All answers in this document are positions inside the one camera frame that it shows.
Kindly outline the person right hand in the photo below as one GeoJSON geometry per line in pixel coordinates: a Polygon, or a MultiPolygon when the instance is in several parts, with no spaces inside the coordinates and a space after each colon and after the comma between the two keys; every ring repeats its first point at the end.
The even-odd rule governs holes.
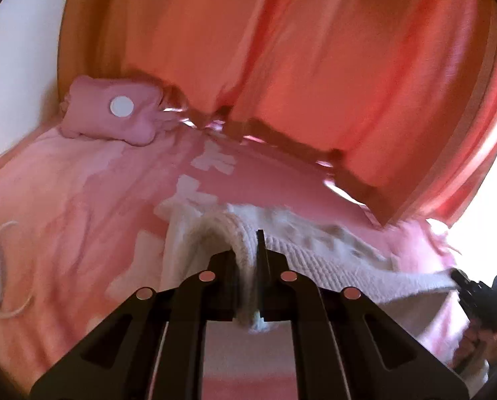
{"type": "Polygon", "coordinates": [[[497,333],[470,322],[454,352],[451,368],[458,374],[473,373],[485,364],[497,367],[497,333]]]}

